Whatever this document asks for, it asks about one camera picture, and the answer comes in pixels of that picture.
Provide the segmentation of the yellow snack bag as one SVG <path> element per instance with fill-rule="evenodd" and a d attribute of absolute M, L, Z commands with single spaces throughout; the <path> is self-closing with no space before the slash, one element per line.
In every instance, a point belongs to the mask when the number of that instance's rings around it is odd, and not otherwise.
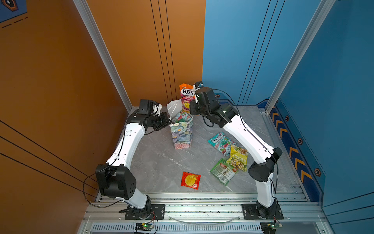
<path fill-rule="evenodd" d="M 227 164 L 242 171 L 246 171 L 248 155 L 249 153 L 246 149 L 231 145 L 230 157 L 227 160 Z"/>

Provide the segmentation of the green snack pouch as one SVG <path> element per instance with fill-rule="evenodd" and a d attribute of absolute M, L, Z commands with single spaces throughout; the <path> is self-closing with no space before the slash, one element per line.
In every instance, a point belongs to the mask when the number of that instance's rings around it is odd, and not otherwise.
<path fill-rule="evenodd" d="M 227 163 L 227 159 L 220 159 L 210 170 L 210 173 L 225 186 L 236 175 L 238 169 Z"/>

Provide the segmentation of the teal Fox's candy bag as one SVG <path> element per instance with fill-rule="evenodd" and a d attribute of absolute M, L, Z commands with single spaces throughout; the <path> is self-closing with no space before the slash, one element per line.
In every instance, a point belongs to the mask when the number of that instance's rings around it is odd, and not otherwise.
<path fill-rule="evenodd" d="M 173 123 L 182 123 L 182 122 L 189 122 L 190 120 L 192 119 L 192 116 L 185 112 L 185 111 L 181 111 L 180 113 L 178 113 L 173 119 L 172 119 L 172 122 Z"/>

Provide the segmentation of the floral paper bag white handles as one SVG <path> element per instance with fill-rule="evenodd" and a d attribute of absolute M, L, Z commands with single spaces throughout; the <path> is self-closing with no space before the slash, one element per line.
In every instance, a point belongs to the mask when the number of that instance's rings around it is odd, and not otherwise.
<path fill-rule="evenodd" d="M 172 119 L 180 113 L 182 110 L 181 100 L 173 100 L 167 104 L 168 113 L 170 119 Z M 190 148 L 192 144 L 192 134 L 193 134 L 193 117 L 189 122 L 182 123 L 171 123 L 170 125 L 172 140 L 174 148 L 186 149 Z"/>

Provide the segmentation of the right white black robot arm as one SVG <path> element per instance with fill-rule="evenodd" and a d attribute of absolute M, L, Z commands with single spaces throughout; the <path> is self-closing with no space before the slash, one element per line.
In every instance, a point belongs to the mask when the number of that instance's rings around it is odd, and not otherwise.
<path fill-rule="evenodd" d="M 218 125 L 249 152 L 254 162 L 248 169 L 256 181 L 256 211 L 262 219 L 273 219 L 278 213 L 278 201 L 273 179 L 274 168 L 282 155 L 280 148 L 273 148 L 262 140 L 243 120 L 237 107 L 220 104 L 214 90 L 209 87 L 194 88 L 195 100 L 190 103 L 192 115 L 201 115 Z"/>

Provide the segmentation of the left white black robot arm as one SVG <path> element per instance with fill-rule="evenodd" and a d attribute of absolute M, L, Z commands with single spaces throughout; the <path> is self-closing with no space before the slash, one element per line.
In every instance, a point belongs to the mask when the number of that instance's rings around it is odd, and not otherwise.
<path fill-rule="evenodd" d="M 112 156 L 95 170 L 100 194 L 128 205 L 128 212 L 147 219 L 152 207 L 149 196 L 137 189 L 137 181 L 131 172 L 131 162 L 140 140 L 148 128 L 161 130 L 171 124 L 168 112 L 160 114 L 132 113 L 124 128 L 124 134 Z"/>

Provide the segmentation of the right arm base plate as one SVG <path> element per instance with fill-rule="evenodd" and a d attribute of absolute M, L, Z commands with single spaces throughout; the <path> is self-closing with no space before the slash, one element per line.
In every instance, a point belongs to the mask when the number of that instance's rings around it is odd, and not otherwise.
<path fill-rule="evenodd" d="M 276 219 L 283 220 L 284 216 L 280 205 L 276 202 L 269 208 L 257 204 L 242 204 L 243 218 L 245 220 Z"/>

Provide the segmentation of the orange Fox's candy bag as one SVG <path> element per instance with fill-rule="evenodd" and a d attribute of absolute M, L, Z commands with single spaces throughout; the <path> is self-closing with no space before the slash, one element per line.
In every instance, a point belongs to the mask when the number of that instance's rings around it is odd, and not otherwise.
<path fill-rule="evenodd" d="M 182 110 L 190 114 L 190 102 L 195 100 L 194 87 L 192 85 L 183 83 L 179 85 L 179 89 L 181 93 Z"/>

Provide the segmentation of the light teal snack packet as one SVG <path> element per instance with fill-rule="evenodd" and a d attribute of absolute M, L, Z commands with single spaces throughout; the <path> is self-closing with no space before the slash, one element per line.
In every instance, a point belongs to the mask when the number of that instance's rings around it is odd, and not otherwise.
<path fill-rule="evenodd" d="M 230 155 L 231 146 L 236 145 L 236 143 L 227 137 L 224 132 L 219 132 L 211 139 L 208 140 L 208 143 L 222 153 L 225 157 Z"/>

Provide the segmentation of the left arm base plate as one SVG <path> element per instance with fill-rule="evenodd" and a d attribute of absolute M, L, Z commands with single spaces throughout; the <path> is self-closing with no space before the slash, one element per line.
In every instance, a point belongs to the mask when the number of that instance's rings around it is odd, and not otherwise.
<path fill-rule="evenodd" d="M 143 209 L 129 208 L 125 214 L 125 220 L 163 220 L 165 216 L 165 204 L 148 204 Z"/>

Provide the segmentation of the red yellow snack packet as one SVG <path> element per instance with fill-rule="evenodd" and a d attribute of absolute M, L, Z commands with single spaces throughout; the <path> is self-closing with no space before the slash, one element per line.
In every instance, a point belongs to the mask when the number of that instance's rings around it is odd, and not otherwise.
<path fill-rule="evenodd" d="M 181 186 L 182 187 L 189 187 L 195 190 L 199 189 L 201 175 L 183 172 L 182 179 L 181 179 Z"/>

